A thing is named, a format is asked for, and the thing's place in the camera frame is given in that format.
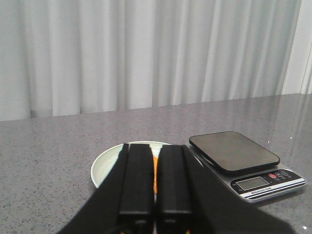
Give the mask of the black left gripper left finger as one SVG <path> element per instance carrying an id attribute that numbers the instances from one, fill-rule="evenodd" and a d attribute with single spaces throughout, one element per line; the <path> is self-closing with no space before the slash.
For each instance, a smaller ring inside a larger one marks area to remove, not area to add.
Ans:
<path id="1" fill-rule="evenodd" d="M 61 234 L 151 234 L 154 162 L 148 144 L 124 144 L 101 185 Z"/>

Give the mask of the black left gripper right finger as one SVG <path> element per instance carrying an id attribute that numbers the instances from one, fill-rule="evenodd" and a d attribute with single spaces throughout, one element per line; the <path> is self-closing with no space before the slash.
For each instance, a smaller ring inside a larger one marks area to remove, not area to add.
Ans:
<path id="1" fill-rule="evenodd" d="M 158 156 L 159 234 L 293 234 L 289 223 L 249 204 L 204 168 L 186 145 L 164 145 Z"/>

